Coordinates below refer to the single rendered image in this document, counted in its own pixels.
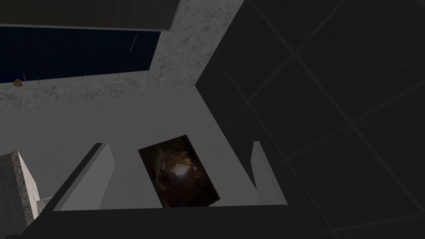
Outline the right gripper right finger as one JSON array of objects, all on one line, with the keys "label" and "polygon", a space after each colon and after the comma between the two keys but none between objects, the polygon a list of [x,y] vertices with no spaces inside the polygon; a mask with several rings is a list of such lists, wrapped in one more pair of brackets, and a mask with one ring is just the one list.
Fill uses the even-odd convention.
[{"label": "right gripper right finger", "polygon": [[260,205],[287,205],[259,141],[253,142],[251,167]]}]

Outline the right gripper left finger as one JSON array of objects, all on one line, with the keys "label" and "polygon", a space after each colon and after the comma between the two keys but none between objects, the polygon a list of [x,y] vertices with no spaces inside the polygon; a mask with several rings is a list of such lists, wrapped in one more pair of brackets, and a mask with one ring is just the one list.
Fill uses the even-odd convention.
[{"label": "right gripper left finger", "polygon": [[114,168],[109,144],[96,143],[49,201],[49,210],[100,209]]}]

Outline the dark brown wall picture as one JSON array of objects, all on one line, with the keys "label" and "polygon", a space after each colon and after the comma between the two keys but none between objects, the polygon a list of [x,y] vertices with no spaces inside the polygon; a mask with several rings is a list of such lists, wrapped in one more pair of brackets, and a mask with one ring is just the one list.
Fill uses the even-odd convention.
[{"label": "dark brown wall picture", "polygon": [[163,208],[209,207],[220,200],[187,135],[138,153]]}]

